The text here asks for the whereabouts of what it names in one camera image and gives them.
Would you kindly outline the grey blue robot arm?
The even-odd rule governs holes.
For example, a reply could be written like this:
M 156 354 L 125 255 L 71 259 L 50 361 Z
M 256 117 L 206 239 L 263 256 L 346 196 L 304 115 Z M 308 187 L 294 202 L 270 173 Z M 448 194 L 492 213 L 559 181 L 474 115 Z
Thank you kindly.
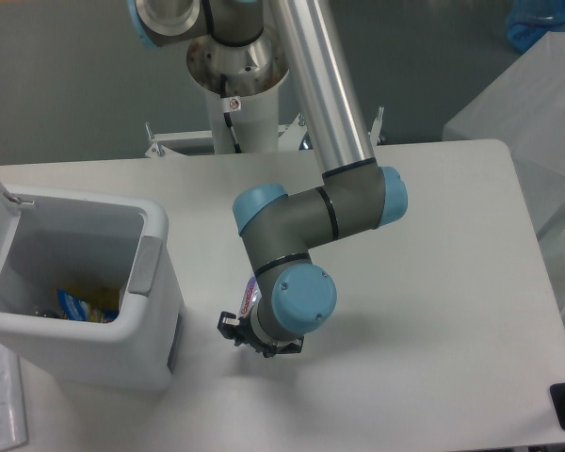
M 395 222 L 408 208 L 399 173 L 375 157 L 330 4 L 132 1 L 128 10 L 145 44 L 188 43 L 187 67 L 216 95 L 236 153 L 247 150 L 237 119 L 247 100 L 294 76 L 323 183 L 296 194 L 260 185 L 236 197 L 236 227 L 262 296 L 244 314 L 222 313 L 218 330 L 267 358 L 301 352 L 337 300 L 311 249 Z

